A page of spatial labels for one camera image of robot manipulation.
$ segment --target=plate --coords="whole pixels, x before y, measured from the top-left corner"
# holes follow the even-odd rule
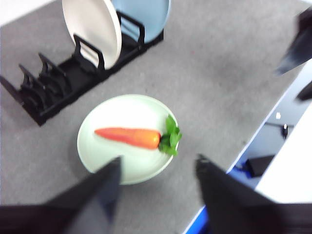
[[[121,184],[146,181],[164,170],[173,156],[156,150],[105,139],[94,133],[105,127],[146,128],[166,132],[166,118],[174,114],[160,101],[143,95],[123,95],[93,109],[83,121],[77,138],[78,154],[85,168],[95,173],[121,156]]]
[[[62,0],[68,32],[82,37],[103,53],[105,69],[111,68],[121,52],[121,29],[110,0]],[[97,54],[81,45],[81,54],[98,66]]]
[[[171,0],[112,0],[116,10],[141,22],[145,27],[144,42],[155,39],[168,20]],[[137,41],[139,29],[122,19],[121,31]]]

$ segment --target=white plate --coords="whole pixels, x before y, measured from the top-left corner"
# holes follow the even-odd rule
[[[117,156],[122,157],[121,184],[146,181],[164,170],[173,156],[105,139],[94,133],[104,127],[147,128],[166,132],[166,118],[175,116],[160,101],[143,95],[123,95],[93,109],[83,121],[77,138],[79,157],[94,173]]]
[[[82,37],[104,56],[105,69],[111,68],[121,51],[121,29],[115,8],[110,0],[62,0],[67,29],[72,40],[74,34]],[[81,45],[82,55],[98,66],[98,57]]]

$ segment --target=gray table surface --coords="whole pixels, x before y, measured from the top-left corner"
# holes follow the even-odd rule
[[[173,0],[164,42],[67,106],[42,127],[1,87],[1,203],[41,203],[88,175],[76,137],[86,115],[122,94],[159,99],[184,133],[159,175],[123,186],[115,233],[180,233],[202,206],[196,153],[226,169],[296,77],[273,73],[295,34],[296,0]],[[38,74],[74,46],[57,0],[1,28],[1,74],[18,87],[18,63]]]

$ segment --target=dish rack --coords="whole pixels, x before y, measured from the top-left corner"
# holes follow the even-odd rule
[[[55,65],[46,56],[39,53],[42,61],[42,71],[37,77],[32,75],[25,67],[19,65],[24,74],[24,80],[19,90],[6,78],[0,76],[0,83],[39,126],[164,38],[164,32],[162,31],[153,41],[144,43],[144,25],[118,11],[117,16],[120,24],[121,19],[124,18],[138,27],[139,38],[135,41],[128,35],[122,34],[119,59],[109,70],[104,68],[105,61],[102,52],[79,37],[79,35],[74,35],[75,50],[71,57],[61,64]],[[89,47],[97,54],[99,60],[97,67],[82,56],[80,52],[81,44]]]

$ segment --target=carrot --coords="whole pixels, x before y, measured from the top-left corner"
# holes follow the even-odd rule
[[[157,130],[140,128],[100,128],[94,132],[106,139],[120,141],[130,145],[146,148],[159,149],[159,151],[168,155],[177,155],[177,144],[182,137],[176,121],[171,115],[166,118],[167,132],[160,135]]]
[[[138,128],[101,128],[96,129],[94,132],[109,140],[120,141],[146,149],[157,149],[160,142],[160,133],[157,130]]]

